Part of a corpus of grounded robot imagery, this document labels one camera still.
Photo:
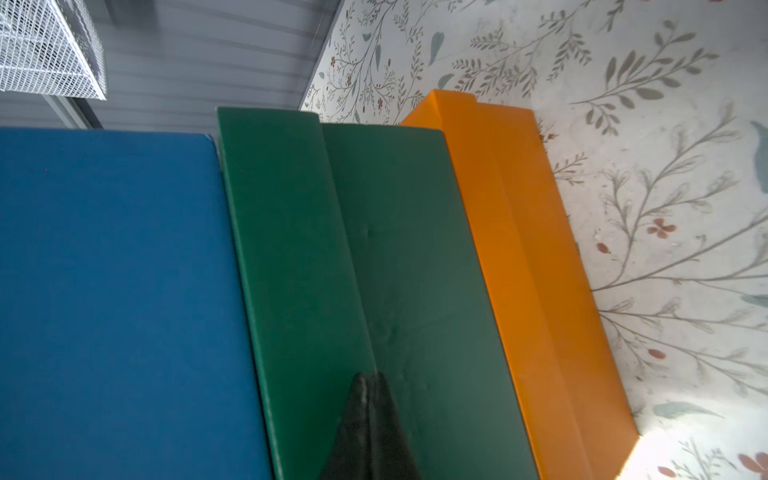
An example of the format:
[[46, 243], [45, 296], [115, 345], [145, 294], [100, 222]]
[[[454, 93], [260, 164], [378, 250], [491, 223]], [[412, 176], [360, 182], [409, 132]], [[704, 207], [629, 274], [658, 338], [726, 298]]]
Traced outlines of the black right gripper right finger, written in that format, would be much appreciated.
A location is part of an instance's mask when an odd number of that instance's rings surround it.
[[374, 373], [368, 379], [368, 388], [370, 478], [421, 479], [386, 377]]

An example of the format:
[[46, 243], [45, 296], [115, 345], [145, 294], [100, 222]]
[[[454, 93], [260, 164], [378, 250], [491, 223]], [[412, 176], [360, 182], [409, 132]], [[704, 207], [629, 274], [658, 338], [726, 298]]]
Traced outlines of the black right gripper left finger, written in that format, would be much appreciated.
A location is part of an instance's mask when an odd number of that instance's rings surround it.
[[353, 376], [333, 446], [319, 479], [364, 480], [369, 478], [368, 379]]

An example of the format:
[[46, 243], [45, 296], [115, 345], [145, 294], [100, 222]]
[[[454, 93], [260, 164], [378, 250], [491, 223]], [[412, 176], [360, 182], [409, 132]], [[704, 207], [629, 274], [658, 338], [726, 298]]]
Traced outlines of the orange shoebox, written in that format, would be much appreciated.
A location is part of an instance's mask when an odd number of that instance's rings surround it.
[[435, 90], [405, 124], [445, 137], [539, 475], [617, 477], [639, 434], [533, 112]]

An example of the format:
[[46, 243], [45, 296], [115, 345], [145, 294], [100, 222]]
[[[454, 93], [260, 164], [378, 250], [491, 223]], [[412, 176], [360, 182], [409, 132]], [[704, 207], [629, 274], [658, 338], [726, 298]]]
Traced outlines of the green shoebox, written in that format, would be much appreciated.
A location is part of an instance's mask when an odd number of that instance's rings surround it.
[[353, 377], [380, 373], [395, 478], [536, 478], [443, 134], [217, 117], [275, 476], [318, 478]]

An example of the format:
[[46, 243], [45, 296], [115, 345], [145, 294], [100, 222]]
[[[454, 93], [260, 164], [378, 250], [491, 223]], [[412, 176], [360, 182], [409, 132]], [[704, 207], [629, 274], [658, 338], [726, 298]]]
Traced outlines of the blue shoebox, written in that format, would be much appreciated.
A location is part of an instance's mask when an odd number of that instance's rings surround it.
[[205, 135], [1, 132], [1, 475], [272, 475]]

